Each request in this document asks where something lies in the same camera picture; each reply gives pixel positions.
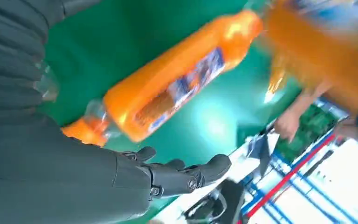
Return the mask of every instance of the red stripe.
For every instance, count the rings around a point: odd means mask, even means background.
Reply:
[[[252,217],[257,210],[259,210],[281,187],[286,184],[290,178],[297,173],[300,168],[308,162],[316,153],[318,153],[325,145],[327,145],[329,142],[331,142],[335,138],[335,135],[331,135],[328,137],[322,144],[320,144],[314,151],[312,151],[310,154],[305,157],[303,161],[301,161],[296,167],[294,167],[274,188],[272,188],[248,213],[247,217]]]

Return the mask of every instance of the green circuit board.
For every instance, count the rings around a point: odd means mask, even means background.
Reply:
[[[333,128],[337,122],[338,118],[331,112],[311,105],[300,117],[300,126],[293,141],[289,143],[287,140],[279,139],[275,149],[286,161],[292,163],[312,143]]]

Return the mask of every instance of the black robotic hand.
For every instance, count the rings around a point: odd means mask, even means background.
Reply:
[[[144,147],[139,152],[124,152],[127,158],[145,162],[156,154],[152,147]],[[230,168],[228,156],[218,154],[207,164],[185,168],[182,160],[175,159],[167,164],[152,163],[141,167],[147,170],[151,178],[152,197],[172,197],[192,193],[197,188],[207,186],[220,179]]]

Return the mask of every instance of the green table surface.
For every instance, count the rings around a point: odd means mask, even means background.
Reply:
[[[41,110],[62,126],[78,119],[91,99],[101,98],[111,86],[213,18],[239,12],[245,3],[104,0],[68,18],[51,30],[46,45],[46,61],[56,73],[60,93]],[[152,161],[181,158],[187,165],[229,154],[238,147],[238,139],[263,129],[298,94],[298,85],[289,82],[264,103],[269,74],[270,56],[256,40],[236,69],[217,77],[152,136],[140,143],[122,136],[110,140],[106,148],[121,152],[152,146],[158,152]],[[153,201],[149,212],[127,223],[147,222],[172,200]]]

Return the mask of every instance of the black fabric sleeve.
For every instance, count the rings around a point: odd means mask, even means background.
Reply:
[[[138,163],[67,138],[35,109],[49,28],[96,2],[0,0],[0,223],[111,223],[149,206]]]

